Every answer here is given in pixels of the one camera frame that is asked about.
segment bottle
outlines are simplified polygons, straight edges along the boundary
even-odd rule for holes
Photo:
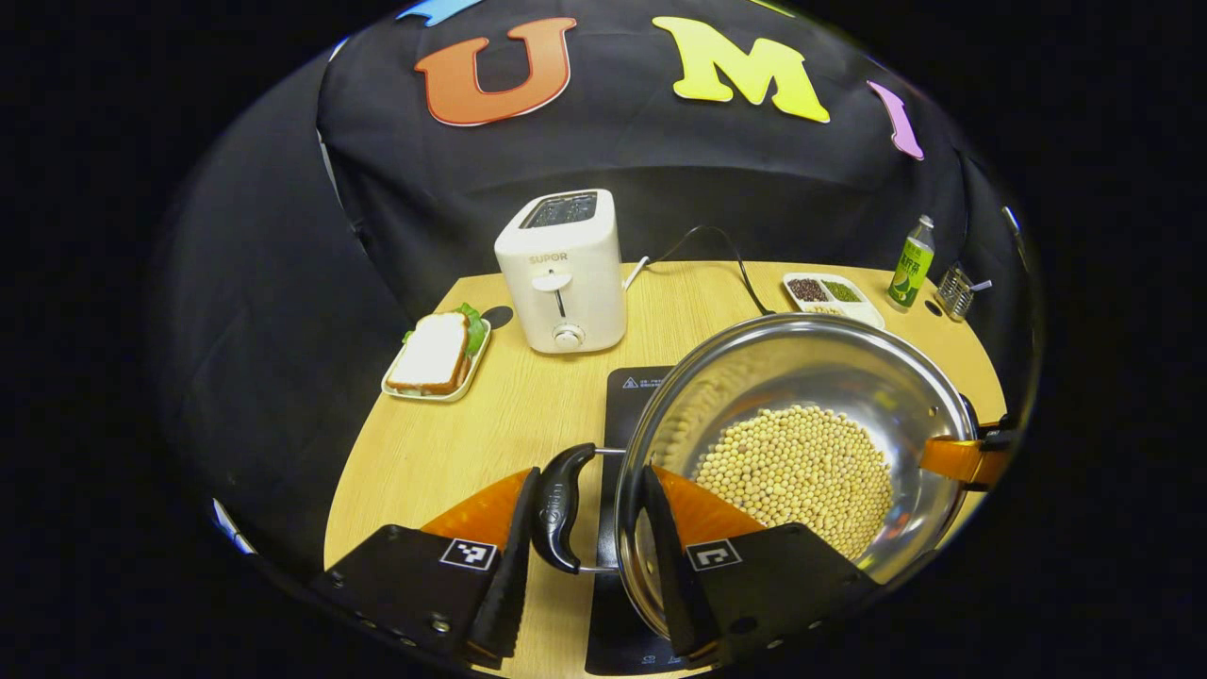
[[[926,271],[931,268],[931,259],[934,258],[933,232],[934,222],[922,215],[917,219],[917,227],[905,238],[905,247],[902,248],[902,257],[897,261],[897,273],[888,283],[888,300],[897,310],[909,310],[914,305],[917,291],[926,280]]]

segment power cord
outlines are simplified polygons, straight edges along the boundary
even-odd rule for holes
[[[742,254],[737,251],[737,246],[734,245],[734,241],[729,239],[729,234],[728,233],[725,233],[724,230],[722,230],[721,228],[718,228],[716,226],[711,226],[711,224],[707,224],[707,223],[701,223],[699,226],[695,226],[695,227],[688,229],[688,232],[684,233],[682,238],[680,238],[678,242],[676,242],[670,250],[666,250],[666,252],[663,256],[658,257],[657,259],[651,261],[648,265],[653,265],[653,264],[655,264],[655,263],[665,259],[666,257],[674,254],[675,250],[678,250],[680,245],[682,245],[688,238],[690,238],[693,233],[696,233],[698,230],[701,230],[701,229],[716,230],[717,233],[721,234],[722,238],[725,239],[725,244],[728,244],[729,248],[733,250],[733,252],[734,252],[734,258],[737,259],[737,268],[740,268],[742,270],[742,283],[746,285],[746,291],[750,292],[751,299],[754,300],[754,305],[758,306],[759,312],[763,314],[763,315],[771,315],[771,314],[774,314],[775,311],[772,311],[772,310],[768,309],[766,306],[764,306],[763,302],[759,300],[758,294],[754,293],[754,287],[751,286],[751,276],[746,274],[746,263],[742,262]]]

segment cooking pot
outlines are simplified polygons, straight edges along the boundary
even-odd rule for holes
[[[670,638],[641,501],[643,468],[692,479],[724,429],[762,409],[793,405],[846,414],[884,451],[892,508],[871,544],[851,561],[880,585],[908,578],[910,564],[943,538],[963,493],[958,481],[919,467],[925,445],[935,437],[974,439],[975,415],[934,363],[899,336],[822,314],[765,315],[715,334],[658,387],[626,450],[584,444],[559,455],[537,488],[535,550],[567,573],[619,572],[641,617]],[[616,491],[617,568],[582,566],[570,549],[578,473],[595,455],[624,456]]]

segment yellow letter m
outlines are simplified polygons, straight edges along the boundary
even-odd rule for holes
[[[734,90],[717,77],[725,71],[729,80],[751,104],[762,104],[775,81],[771,103],[781,111],[817,122],[829,122],[829,111],[817,100],[809,82],[804,55],[787,45],[759,37],[747,54],[711,25],[681,17],[654,17],[654,25],[675,36],[683,59],[683,80],[675,93],[684,99],[729,101]]]

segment toaster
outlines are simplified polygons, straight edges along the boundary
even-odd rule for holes
[[[498,234],[495,256],[537,352],[594,352],[624,336],[620,242],[608,191],[530,200]]]

